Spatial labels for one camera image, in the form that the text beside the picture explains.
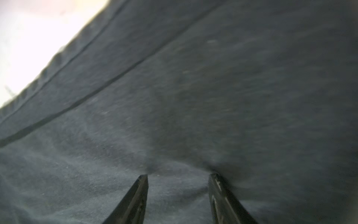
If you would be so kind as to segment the dark grey long pants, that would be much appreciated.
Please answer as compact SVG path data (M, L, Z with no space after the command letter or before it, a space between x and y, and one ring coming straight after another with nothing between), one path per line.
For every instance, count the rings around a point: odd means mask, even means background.
M1 223L358 221L356 1L111 1L1 109Z

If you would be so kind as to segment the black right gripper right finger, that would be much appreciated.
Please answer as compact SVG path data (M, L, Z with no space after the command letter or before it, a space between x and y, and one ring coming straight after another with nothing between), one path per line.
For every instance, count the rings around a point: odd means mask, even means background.
M257 224L216 173L209 175L208 195L214 224Z

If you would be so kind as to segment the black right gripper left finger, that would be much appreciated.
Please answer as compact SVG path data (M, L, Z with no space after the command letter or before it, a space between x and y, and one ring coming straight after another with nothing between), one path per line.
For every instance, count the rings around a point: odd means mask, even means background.
M103 224L143 224L148 189L148 175L140 175Z

